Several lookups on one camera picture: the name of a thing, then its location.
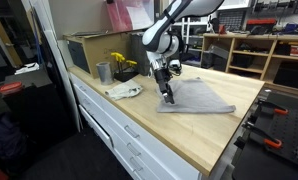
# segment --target cardboard box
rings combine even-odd
[[[68,41],[79,42],[89,66],[88,73],[92,78],[98,78],[96,64],[100,62],[110,62],[113,70],[118,69],[117,62],[112,52],[121,53],[126,59],[130,58],[130,37],[128,33],[105,34],[96,36],[65,36]]]

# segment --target gray towel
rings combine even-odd
[[[157,88],[161,99],[158,112],[230,113],[236,110],[234,105],[227,105],[200,79],[175,80],[170,81],[169,85],[173,90],[175,104],[165,103]]]

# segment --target metal cup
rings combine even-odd
[[[110,85],[113,83],[113,74],[110,62],[101,62],[96,64],[101,85]]]

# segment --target crumpled white napkin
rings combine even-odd
[[[127,82],[121,83],[114,88],[107,90],[105,93],[113,100],[129,98],[138,95],[142,91],[142,87],[130,79]]]

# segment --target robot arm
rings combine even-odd
[[[143,35],[142,43],[154,70],[156,82],[166,103],[174,104],[173,93],[168,84],[171,73],[166,58],[179,49],[182,39],[167,33],[175,21],[186,16],[207,16],[216,11],[224,0],[174,0],[159,20]]]

